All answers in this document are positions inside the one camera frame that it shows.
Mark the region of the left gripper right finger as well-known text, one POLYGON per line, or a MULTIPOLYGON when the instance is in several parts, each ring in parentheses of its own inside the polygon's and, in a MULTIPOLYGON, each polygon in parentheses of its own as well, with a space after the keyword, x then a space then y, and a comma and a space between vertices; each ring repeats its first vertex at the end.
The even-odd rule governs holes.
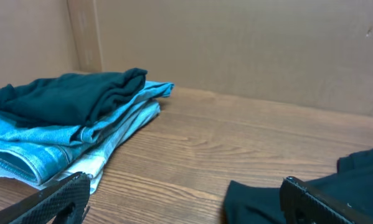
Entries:
POLYGON ((287 224, 373 224, 373 218, 293 176, 283 179, 279 195, 287 224))

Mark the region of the black t-shirt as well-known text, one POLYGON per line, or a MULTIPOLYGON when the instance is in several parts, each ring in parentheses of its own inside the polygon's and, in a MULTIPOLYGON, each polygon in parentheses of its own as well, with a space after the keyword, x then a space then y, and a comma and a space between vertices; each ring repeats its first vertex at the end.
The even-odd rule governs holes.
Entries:
MULTIPOLYGON (((308 184, 373 218, 373 149, 338 159, 338 171, 308 184)), ((227 223, 285 223, 278 188, 249 187, 231 181, 224 199, 227 223)))

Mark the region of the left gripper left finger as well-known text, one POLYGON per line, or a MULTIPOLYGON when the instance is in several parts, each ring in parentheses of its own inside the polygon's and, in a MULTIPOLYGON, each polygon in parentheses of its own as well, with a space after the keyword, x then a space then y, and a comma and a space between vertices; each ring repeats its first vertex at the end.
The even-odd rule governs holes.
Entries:
POLYGON ((90 207, 91 175, 76 172, 0 211, 0 224, 81 224, 90 207))

